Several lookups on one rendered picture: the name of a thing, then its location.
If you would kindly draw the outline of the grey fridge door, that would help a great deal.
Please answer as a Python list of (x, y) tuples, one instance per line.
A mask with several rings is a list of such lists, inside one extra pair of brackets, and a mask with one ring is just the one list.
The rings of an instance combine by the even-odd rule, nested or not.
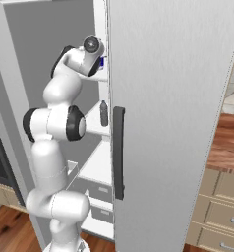
[(182, 252), (234, 64), (234, 0), (108, 0), (125, 110), (117, 252)]

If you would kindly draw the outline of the grey water bottle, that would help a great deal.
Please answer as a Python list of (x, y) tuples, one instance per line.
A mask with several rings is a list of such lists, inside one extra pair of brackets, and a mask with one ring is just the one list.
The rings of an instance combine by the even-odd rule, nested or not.
[(102, 127), (108, 126), (108, 106), (105, 100), (100, 104), (100, 123)]

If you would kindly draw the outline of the white fridge shelf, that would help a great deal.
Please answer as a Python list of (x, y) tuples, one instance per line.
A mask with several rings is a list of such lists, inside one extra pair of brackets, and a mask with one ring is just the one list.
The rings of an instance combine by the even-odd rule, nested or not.
[(103, 127), (100, 121), (100, 101), (86, 115), (87, 132), (101, 136), (109, 136), (108, 126)]
[(88, 79), (98, 82), (107, 82), (108, 81), (107, 69), (103, 68), (101, 70), (98, 70), (93, 76), (88, 77)]
[(112, 185), (110, 143), (101, 141), (79, 172), (79, 177)]

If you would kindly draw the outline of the grey fridge drawer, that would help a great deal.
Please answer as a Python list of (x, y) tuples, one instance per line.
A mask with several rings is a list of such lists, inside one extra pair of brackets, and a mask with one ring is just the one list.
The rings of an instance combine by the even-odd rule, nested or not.
[(94, 219), (113, 223), (113, 212), (108, 209), (102, 209), (98, 206), (91, 206), (91, 214)]
[(109, 184), (96, 182), (93, 180), (87, 181), (89, 195), (97, 200), (111, 203), (112, 202), (112, 186)]

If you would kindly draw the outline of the grey fridge body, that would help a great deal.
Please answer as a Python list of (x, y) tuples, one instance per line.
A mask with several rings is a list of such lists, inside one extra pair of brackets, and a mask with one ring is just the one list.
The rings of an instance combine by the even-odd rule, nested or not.
[[(0, 138), (22, 196), (22, 203), (36, 187), (31, 157), (32, 141), (23, 127), (24, 115), (32, 108), (45, 108), (43, 91), (51, 80), (52, 68), (66, 46), (78, 48), (89, 36), (104, 45), (104, 67), (108, 81), (98, 82), (82, 76), (82, 90), (73, 101), (86, 118), (100, 101), (108, 106), (108, 127), (111, 125), (109, 93), (108, 41), (106, 0), (0, 0)], [(79, 141), (61, 140), (59, 146), (68, 165), (69, 191), (83, 193), (90, 201), (90, 211), (81, 222), (86, 231), (99, 237), (114, 238), (114, 222), (92, 217), (91, 206), (113, 212), (112, 202), (89, 195), (87, 180), (79, 172), (101, 141), (109, 136), (86, 132)], [(44, 251), (52, 241), (50, 219), (29, 213), (37, 239)]]

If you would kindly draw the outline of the beige cupboard drawer front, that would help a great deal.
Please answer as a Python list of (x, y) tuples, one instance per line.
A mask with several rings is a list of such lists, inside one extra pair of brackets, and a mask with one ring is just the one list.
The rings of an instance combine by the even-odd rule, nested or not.
[(230, 221), (231, 218), (234, 218), (234, 207), (211, 201), (205, 214), (204, 223), (234, 232), (234, 223)]
[(234, 175), (222, 173), (219, 177), (215, 195), (222, 199), (234, 201)]
[(219, 245), (220, 242), (225, 243), (227, 246), (234, 247), (234, 236), (203, 227), (197, 245), (210, 252), (232, 252), (221, 248)]

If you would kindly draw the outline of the beige base cupboard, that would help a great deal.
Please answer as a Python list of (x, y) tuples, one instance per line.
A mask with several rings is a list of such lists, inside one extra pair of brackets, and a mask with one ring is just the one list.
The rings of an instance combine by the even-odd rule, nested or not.
[(0, 184), (0, 204), (22, 212), (27, 211), (27, 209), (20, 204), (13, 188), (3, 184)]

